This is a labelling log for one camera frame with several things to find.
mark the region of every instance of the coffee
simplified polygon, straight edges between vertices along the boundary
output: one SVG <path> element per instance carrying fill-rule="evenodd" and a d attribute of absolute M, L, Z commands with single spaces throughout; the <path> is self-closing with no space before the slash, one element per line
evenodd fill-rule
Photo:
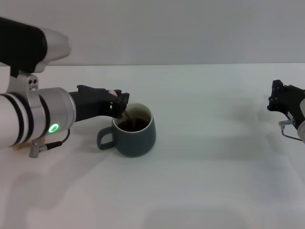
<path fill-rule="evenodd" d="M 136 132 L 136 131 L 143 130 L 145 127 L 148 126 L 148 124 L 149 124 L 149 122 L 147 122 L 141 118 L 131 118 L 125 122 L 119 123 L 118 127 L 124 131 Z"/>

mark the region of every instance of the green light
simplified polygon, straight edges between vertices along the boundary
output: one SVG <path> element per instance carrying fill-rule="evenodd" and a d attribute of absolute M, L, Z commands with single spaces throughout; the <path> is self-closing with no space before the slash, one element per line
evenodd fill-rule
<path fill-rule="evenodd" d="M 57 131 L 59 128 L 59 125 L 58 124 L 53 124 L 50 126 L 49 128 L 49 133 L 54 133 L 55 131 Z"/>

